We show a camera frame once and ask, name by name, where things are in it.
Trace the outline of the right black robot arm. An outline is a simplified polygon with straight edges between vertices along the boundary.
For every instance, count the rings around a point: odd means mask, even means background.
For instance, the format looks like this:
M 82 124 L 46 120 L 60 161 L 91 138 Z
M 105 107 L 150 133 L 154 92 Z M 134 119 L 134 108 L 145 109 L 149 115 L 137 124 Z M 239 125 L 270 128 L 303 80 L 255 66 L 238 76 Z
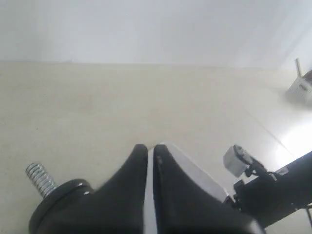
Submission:
M 232 205 L 255 218 L 266 228 L 294 212 L 312 208 L 312 154 L 292 161 L 275 172 L 240 146 L 234 145 L 223 157 L 226 169 L 236 177 L 242 174 L 256 178 L 234 184 Z

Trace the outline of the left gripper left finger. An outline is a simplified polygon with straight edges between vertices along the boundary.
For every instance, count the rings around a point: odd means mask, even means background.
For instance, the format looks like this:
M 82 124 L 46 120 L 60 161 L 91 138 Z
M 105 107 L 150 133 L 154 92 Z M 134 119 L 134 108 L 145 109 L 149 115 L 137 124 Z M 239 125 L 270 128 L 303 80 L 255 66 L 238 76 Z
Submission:
M 134 146 L 120 169 L 98 190 L 41 223 L 38 234 L 142 234 L 148 149 Z

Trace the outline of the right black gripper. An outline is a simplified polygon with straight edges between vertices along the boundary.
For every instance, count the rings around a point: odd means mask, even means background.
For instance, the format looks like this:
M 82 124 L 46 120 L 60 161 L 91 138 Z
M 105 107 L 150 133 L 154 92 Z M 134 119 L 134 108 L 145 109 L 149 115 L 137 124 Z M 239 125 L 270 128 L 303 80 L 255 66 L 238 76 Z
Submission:
M 223 203 L 237 211 L 245 212 L 244 206 L 241 203 L 241 199 L 239 198 L 239 195 L 237 194 L 237 190 L 239 190 L 244 185 L 245 183 L 242 179 L 236 182 L 233 185 L 234 194 L 227 195 Z

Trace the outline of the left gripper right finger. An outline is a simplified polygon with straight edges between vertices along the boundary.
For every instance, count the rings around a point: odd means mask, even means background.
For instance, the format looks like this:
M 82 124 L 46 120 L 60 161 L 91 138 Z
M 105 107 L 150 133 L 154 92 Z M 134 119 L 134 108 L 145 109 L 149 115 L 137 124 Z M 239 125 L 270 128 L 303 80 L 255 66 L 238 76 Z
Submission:
M 153 153 L 153 196 L 159 234 L 265 233 L 255 219 L 205 192 L 163 144 Z

